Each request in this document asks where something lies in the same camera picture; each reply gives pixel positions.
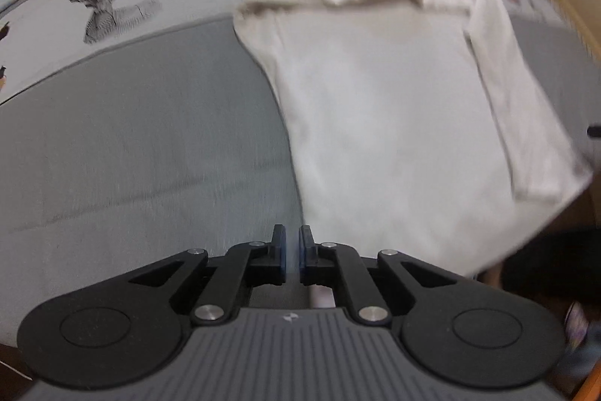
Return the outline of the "white t-shirt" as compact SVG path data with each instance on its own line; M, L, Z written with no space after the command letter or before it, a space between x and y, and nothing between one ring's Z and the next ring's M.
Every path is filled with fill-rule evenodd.
M233 25L275 95L316 239L467 275L592 179L502 0L242 0Z

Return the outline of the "grey printed bed sheet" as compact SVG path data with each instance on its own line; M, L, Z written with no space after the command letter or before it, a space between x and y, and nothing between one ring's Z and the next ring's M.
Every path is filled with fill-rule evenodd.
M547 0L502 0L575 148L600 166L600 65ZM2 15L1 341L39 304L302 214L289 137L236 36L242 0L24 0Z

